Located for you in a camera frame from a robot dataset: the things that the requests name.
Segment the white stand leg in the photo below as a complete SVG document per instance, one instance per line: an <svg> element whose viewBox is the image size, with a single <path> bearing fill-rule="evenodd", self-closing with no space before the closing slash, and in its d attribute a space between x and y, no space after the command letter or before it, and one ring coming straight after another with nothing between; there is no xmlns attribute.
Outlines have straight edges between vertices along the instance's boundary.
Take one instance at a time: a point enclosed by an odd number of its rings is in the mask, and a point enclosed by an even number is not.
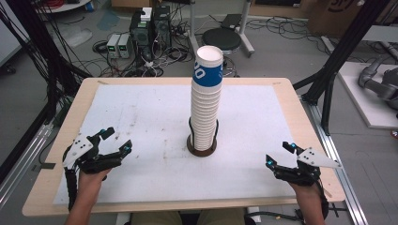
<svg viewBox="0 0 398 225"><path fill-rule="evenodd" d="M246 50L248 58L250 58L255 53L253 45L246 36L246 27L247 27L251 3L252 0L244 0L244 5L241 13L241 22L239 28L237 29L240 39L242 41L242 46Z"/></svg>
<svg viewBox="0 0 398 225"><path fill-rule="evenodd" d="M190 29L188 30L189 41L191 44L193 55L197 54L199 45L195 36L195 0L190 1Z"/></svg>

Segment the stack of white paper cups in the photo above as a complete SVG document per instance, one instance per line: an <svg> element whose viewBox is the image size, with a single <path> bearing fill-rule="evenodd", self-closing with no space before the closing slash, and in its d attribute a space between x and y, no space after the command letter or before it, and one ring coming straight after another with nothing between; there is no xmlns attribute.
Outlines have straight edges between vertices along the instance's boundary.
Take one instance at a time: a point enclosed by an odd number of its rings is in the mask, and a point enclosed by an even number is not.
<svg viewBox="0 0 398 225"><path fill-rule="evenodd" d="M219 84L204 87L196 82L191 83L191 141L198 151L206 151L213 144L221 92Z"/></svg>

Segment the white table mat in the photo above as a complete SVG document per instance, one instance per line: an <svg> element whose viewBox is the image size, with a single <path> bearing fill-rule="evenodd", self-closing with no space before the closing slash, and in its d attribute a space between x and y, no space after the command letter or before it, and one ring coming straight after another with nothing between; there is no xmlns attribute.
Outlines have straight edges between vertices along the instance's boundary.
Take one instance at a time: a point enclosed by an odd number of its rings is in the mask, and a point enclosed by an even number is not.
<svg viewBox="0 0 398 225"><path fill-rule="evenodd" d="M270 85L225 85L218 109L217 148L196 157L187 148L191 89L188 85L103 84L80 131L115 132L99 145L113 153L125 142L132 151L112 169L99 194L102 203L150 203L259 199L293 196L266 166L272 157L293 168L283 149L290 129Z"/></svg>

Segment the clear plastic bag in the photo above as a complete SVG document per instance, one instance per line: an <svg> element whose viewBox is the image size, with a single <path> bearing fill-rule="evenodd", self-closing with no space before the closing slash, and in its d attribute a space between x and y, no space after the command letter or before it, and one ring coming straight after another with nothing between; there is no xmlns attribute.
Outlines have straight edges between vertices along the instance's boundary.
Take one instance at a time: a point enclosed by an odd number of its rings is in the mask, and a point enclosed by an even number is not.
<svg viewBox="0 0 398 225"><path fill-rule="evenodd" d="M91 30L82 29L77 25L61 25L50 31L50 35L57 46L66 44L75 48L93 37Z"/></svg>

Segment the grey power supply unit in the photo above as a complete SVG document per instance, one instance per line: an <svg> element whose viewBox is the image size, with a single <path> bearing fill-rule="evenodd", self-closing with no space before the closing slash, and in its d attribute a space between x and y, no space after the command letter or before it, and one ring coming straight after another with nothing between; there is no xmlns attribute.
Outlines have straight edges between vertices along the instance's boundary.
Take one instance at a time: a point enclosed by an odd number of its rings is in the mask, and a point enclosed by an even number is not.
<svg viewBox="0 0 398 225"><path fill-rule="evenodd" d="M120 39L120 35L113 34L109 38L107 42L107 50L108 54L111 58L118 58L120 56L119 50L118 50L118 41Z"/></svg>
<svg viewBox="0 0 398 225"><path fill-rule="evenodd" d="M122 34L118 41L118 49L121 58L129 58L132 53L132 41L129 34Z"/></svg>

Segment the white platform board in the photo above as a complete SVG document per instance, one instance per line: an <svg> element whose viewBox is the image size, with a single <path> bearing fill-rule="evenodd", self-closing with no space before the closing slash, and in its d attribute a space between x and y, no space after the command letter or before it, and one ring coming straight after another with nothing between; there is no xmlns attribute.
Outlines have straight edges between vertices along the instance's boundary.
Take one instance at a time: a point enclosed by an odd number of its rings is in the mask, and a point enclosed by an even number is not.
<svg viewBox="0 0 398 225"><path fill-rule="evenodd" d="M339 71L340 80L368 128L398 129L398 113L376 93L358 85L360 73L368 64L346 62Z"/></svg>

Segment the brown cup holder black prongs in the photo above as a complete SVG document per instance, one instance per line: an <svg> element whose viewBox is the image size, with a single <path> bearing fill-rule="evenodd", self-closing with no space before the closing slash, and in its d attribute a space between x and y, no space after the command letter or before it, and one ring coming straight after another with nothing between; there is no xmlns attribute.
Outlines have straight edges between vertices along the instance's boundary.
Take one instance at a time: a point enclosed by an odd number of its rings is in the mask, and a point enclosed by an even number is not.
<svg viewBox="0 0 398 225"><path fill-rule="evenodd" d="M195 131L193 129L191 122L189 122L189 128L190 128L191 133L187 138L187 148L190 151L190 153L199 158L205 158L205 157L212 155L216 151L216 148L217 148L217 135L218 135L218 129L219 129L219 121L216 121L216 127L215 127L214 134L212 136L212 139L211 139L211 145L206 150L198 150L195 148L195 145L194 145Z"/></svg>

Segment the teal sheet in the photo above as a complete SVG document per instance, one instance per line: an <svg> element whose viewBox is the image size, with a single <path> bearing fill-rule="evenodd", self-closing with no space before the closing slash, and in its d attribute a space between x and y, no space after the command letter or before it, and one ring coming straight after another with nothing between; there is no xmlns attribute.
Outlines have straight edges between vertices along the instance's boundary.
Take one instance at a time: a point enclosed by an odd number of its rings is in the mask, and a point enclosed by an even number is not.
<svg viewBox="0 0 398 225"><path fill-rule="evenodd" d="M113 11L107 10L97 23L97 27L101 31L110 31L113 27L117 26L119 21L120 18Z"/></svg>

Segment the round white table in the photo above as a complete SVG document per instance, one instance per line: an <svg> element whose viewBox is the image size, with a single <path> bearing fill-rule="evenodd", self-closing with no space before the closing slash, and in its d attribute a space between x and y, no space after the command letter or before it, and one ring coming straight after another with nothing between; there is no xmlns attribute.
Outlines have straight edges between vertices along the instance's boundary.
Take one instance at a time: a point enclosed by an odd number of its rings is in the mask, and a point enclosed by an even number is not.
<svg viewBox="0 0 398 225"><path fill-rule="evenodd" d="M36 12L39 13L58 13L58 12L65 12L65 11L70 11L76 8L81 8L85 6L87 3L90 3L92 0L80 0L79 3L76 4L68 4L65 2L62 6L60 7L48 7L48 6L39 6L36 9Z"/></svg>

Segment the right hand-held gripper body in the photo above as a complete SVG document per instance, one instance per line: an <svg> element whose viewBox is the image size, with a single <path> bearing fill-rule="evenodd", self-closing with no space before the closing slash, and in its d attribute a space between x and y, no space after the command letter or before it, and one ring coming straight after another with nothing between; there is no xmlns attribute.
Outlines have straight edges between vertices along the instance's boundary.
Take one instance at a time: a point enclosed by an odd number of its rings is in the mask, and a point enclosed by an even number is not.
<svg viewBox="0 0 398 225"><path fill-rule="evenodd" d="M326 155L313 150L312 147L286 147L286 150L297 156L296 168L287 168L274 162L274 175L277 179L284 180L299 186L310 187L320 178L320 167L341 168L342 165Z"/></svg>

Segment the black frame post with brace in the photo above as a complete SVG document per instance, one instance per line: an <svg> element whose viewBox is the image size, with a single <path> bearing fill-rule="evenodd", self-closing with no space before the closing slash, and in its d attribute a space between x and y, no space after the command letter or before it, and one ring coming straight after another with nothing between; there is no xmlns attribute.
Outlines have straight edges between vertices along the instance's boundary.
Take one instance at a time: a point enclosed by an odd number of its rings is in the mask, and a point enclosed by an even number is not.
<svg viewBox="0 0 398 225"><path fill-rule="evenodd" d="M316 105L319 98L324 96L320 125L328 136L330 135L329 116L334 80L346 59L362 41L389 1L365 0L360 12L349 25L324 66L310 77L293 84L295 90L310 85L309 90L302 95L303 100L310 105Z"/></svg>

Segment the person's right hand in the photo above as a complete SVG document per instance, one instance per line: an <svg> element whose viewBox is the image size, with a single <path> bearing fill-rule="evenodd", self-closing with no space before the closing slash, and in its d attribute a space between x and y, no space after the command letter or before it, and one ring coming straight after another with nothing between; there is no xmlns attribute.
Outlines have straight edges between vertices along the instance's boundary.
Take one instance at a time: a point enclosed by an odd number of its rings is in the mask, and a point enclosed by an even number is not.
<svg viewBox="0 0 398 225"><path fill-rule="evenodd" d="M304 187L290 183L290 186L294 189L298 205L302 210L314 210L321 207L320 191L316 185Z"/></svg>

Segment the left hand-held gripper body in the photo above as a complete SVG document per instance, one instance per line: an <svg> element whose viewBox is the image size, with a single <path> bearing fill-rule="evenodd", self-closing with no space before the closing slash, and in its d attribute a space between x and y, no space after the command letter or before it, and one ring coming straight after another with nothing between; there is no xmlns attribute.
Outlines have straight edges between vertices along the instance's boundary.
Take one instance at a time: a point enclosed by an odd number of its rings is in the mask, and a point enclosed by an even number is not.
<svg viewBox="0 0 398 225"><path fill-rule="evenodd" d="M90 142L91 136L79 133L63 155L63 167L67 170L78 167L85 173L99 173L120 166L119 158L104 158L100 153L100 145Z"/></svg>

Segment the black frame bar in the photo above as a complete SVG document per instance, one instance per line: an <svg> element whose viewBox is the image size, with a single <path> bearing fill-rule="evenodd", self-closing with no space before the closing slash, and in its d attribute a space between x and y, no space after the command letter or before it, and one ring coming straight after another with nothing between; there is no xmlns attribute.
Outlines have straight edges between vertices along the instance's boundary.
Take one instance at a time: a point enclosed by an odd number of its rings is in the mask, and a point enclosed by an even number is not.
<svg viewBox="0 0 398 225"><path fill-rule="evenodd" d="M50 106L48 103L42 108L38 116L29 126L24 135L20 138L17 144L14 146L12 151L8 154L5 161L0 165L0 185L3 184L11 172L11 169L16 165L17 161L20 159L24 153L27 145L31 142L33 137L38 132L39 128L44 124L47 118Z"/></svg>

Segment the black round stool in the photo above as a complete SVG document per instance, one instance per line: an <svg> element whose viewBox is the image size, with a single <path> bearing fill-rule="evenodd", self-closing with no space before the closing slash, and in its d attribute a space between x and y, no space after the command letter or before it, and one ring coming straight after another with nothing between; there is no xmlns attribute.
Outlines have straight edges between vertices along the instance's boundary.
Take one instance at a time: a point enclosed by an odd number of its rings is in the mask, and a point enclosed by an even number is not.
<svg viewBox="0 0 398 225"><path fill-rule="evenodd" d="M232 52L239 48L241 39L234 30L215 28L205 31L202 35L205 45L218 47L223 52Z"/></svg>

